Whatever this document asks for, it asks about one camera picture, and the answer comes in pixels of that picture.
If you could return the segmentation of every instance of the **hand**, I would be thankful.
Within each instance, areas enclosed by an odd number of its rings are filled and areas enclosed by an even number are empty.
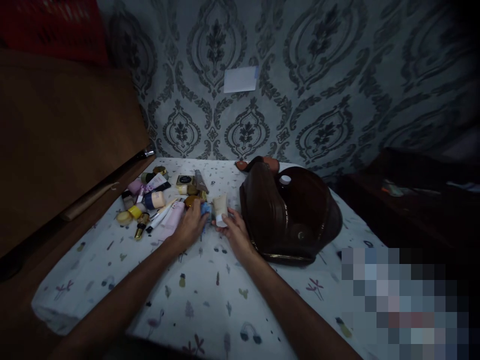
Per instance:
[[[242,219],[242,215],[231,207],[228,208],[228,212],[233,215],[232,217],[222,214],[221,218],[223,222],[227,224],[228,227],[217,227],[216,231],[222,233],[228,238],[231,249],[235,254],[238,261],[241,264],[244,263],[246,259],[252,254],[255,254],[256,251],[250,241],[249,233],[247,232],[247,227],[245,226],[245,221]],[[217,222],[214,220],[211,222],[213,225],[217,225]]]
[[[207,212],[200,218],[200,199],[195,199],[193,205],[186,211],[171,238],[182,245],[182,249],[188,249],[199,238],[205,223],[210,216]]]

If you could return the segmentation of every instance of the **wooden handle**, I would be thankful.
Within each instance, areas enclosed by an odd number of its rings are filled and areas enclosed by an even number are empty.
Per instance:
[[[100,197],[105,194],[109,189],[115,190],[114,185],[120,184],[119,182],[113,182],[107,185],[103,185],[99,188],[93,189],[89,193],[82,196],[72,205],[70,205],[66,210],[60,214],[60,218],[65,221],[72,221],[78,215],[83,213],[88,209],[94,202],[96,202]]]

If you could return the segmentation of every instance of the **damask pattern wallpaper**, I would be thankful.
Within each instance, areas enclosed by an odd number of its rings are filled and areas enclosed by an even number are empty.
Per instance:
[[[99,0],[157,155],[269,155],[332,181],[475,115],[476,48],[434,0]],[[259,66],[223,93],[225,69]]]

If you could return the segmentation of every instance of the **red object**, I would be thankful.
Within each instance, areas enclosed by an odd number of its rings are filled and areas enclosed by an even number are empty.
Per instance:
[[[109,64],[96,0],[1,0],[0,38],[13,50]]]

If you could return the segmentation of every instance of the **person's left hand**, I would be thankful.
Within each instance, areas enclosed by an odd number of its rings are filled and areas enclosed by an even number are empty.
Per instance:
[[[207,212],[200,218],[200,206],[200,199],[195,199],[171,236],[176,242],[181,243],[183,249],[188,249],[199,238],[210,216]]]

